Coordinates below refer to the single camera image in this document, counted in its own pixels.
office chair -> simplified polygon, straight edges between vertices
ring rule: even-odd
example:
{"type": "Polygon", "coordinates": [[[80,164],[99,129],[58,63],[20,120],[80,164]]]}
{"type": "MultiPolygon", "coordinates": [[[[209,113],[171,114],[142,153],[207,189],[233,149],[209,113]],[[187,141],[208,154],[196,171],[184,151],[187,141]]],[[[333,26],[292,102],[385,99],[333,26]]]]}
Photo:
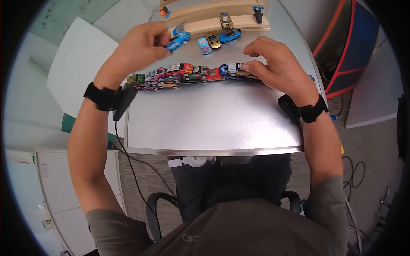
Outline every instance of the office chair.
{"type": "MultiPolygon", "coordinates": [[[[294,191],[285,191],[282,195],[282,198],[289,198],[289,210],[291,212],[300,214],[301,212],[301,200],[299,198],[299,195],[294,192],[294,191]]],[[[157,221],[156,214],[157,214],[157,201],[158,199],[164,199],[171,204],[173,204],[175,207],[178,207],[178,202],[177,199],[169,195],[167,193],[153,193],[148,197],[147,203],[148,205],[146,206],[146,211],[147,211],[147,221],[148,221],[148,226],[150,227],[151,233],[154,237],[154,240],[158,242],[162,236],[159,228],[159,222],[157,221]]]]}

gray carpet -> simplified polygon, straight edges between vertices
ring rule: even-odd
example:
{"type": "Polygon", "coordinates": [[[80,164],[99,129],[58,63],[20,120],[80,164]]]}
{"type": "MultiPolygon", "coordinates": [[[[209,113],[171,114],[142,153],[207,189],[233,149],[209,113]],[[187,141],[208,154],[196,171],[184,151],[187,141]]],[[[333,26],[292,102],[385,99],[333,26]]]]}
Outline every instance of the gray carpet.
{"type": "MultiPolygon", "coordinates": [[[[377,221],[375,213],[380,208],[379,200],[384,197],[386,186],[389,186],[392,191],[398,188],[401,174],[401,162],[397,159],[398,153],[395,142],[396,120],[393,119],[365,127],[346,129],[344,122],[349,111],[351,93],[343,94],[342,98],[343,110],[334,124],[345,150],[344,155],[351,157],[354,165],[358,161],[364,161],[367,168],[364,181],[360,187],[353,189],[350,202],[359,228],[368,233],[369,236],[372,236],[374,225],[377,221]]],[[[328,105],[331,114],[338,114],[342,106],[341,97],[337,96],[328,100],[328,105]]],[[[175,182],[168,167],[166,156],[144,154],[130,154],[130,156],[150,163],[175,192],[175,182]]],[[[249,157],[229,158],[226,159],[226,162],[245,163],[248,160],[249,157]]],[[[149,166],[143,163],[136,163],[133,160],[132,166],[136,172],[139,186],[145,199],[154,192],[169,193],[162,180],[149,166]]],[[[128,160],[122,154],[119,154],[119,167],[128,216],[146,222],[145,203],[138,193],[128,160]]],[[[291,168],[292,176],[287,184],[287,190],[295,191],[301,199],[306,199],[310,193],[310,182],[309,167],[303,152],[292,154],[291,168]]],[[[363,169],[359,167],[355,174],[355,184],[360,181],[362,174],[363,169]]],[[[350,163],[344,161],[345,180],[348,180],[350,175],[350,163]]],[[[282,207],[288,207],[286,200],[283,200],[282,207]]],[[[182,223],[178,209],[170,203],[160,200],[157,209],[163,236],[182,223]]],[[[354,236],[351,236],[349,239],[354,241],[354,236]]]]}

gray t-shirt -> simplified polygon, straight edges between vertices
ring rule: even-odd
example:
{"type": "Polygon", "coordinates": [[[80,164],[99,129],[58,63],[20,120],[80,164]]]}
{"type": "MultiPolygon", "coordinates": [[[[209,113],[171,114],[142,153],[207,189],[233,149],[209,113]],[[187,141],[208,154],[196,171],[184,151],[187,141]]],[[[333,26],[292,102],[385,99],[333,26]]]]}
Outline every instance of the gray t-shirt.
{"type": "Polygon", "coordinates": [[[263,199],[219,203],[153,243],[144,222],[111,210],[87,213],[101,256],[345,255],[342,176],[315,186],[305,217],[263,199]]]}

pink toy car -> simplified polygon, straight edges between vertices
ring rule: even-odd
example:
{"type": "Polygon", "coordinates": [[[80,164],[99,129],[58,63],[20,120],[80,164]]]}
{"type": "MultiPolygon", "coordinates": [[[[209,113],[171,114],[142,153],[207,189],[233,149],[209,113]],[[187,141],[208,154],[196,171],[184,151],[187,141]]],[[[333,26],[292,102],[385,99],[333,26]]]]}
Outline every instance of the pink toy car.
{"type": "Polygon", "coordinates": [[[145,82],[147,84],[157,84],[158,81],[165,79],[165,68],[157,68],[145,74],[145,82]]]}

black wrist strap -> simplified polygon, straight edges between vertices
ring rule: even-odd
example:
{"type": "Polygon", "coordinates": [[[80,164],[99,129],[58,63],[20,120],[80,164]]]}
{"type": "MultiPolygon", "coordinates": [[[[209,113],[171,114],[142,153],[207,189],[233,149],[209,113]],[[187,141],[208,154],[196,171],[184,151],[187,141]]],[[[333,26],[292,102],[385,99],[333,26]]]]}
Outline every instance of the black wrist strap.
{"type": "Polygon", "coordinates": [[[328,107],[326,106],[325,100],[322,95],[319,94],[319,99],[316,105],[312,106],[303,106],[298,107],[301,117],[304,122],[310,123],[316,121],[316,118],[324,111],[329,112],[328,107]]]}
{"type": "Polygon", "coordinates": [[[84,97],[87,97],[93,101],[96,104],[97,109],[111,111],[113,109],[117,93],[118,91],[108,88],[102,88],[102,90],[100,90],[95,87],[93,82],[91,82],[84,93],[84,97]]]}

